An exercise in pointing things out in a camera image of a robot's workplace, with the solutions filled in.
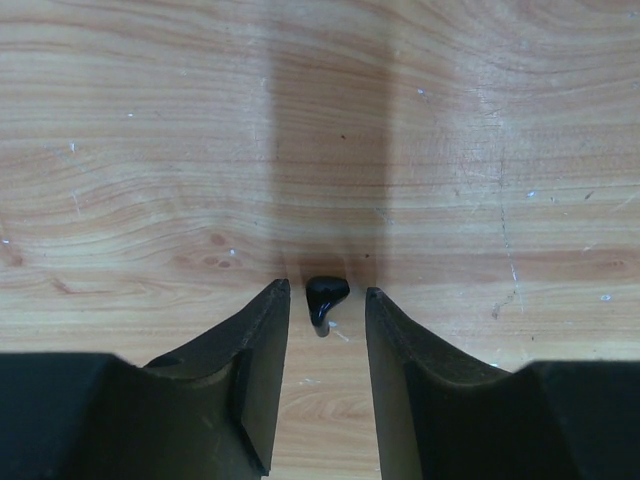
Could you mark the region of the black earbud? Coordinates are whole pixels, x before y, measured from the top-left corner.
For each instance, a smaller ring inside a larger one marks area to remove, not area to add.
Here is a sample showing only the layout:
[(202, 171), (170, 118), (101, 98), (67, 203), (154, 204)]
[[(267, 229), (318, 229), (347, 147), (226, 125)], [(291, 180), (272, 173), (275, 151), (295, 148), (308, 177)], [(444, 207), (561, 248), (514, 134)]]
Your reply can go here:
[(350, 294), (345, 278), (337, 276), (314, 276), (305, 284), (305, 296), (309, 318), (318, 337), (330, 332), (328, 312), (344, 301)]

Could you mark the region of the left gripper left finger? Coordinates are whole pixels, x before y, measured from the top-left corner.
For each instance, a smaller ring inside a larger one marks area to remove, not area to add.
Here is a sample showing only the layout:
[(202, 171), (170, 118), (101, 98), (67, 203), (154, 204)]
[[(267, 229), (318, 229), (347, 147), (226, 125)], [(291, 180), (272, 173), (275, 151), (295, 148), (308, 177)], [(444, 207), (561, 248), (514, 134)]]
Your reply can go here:
[(5, 479), (259, 479), (271, 469), (290, 315), (278, 279), (143, 367), (110, 353), (1, 357)]

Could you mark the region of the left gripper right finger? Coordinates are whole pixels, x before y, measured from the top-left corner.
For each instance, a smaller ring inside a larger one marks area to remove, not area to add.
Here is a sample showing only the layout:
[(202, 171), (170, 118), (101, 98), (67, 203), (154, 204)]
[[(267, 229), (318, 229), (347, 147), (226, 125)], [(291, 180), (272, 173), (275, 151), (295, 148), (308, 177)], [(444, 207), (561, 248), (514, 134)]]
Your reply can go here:
[(385, 479), (635, 479), (639, 365), (535, 361), (508, 372), (405, 314), (365, 301)]

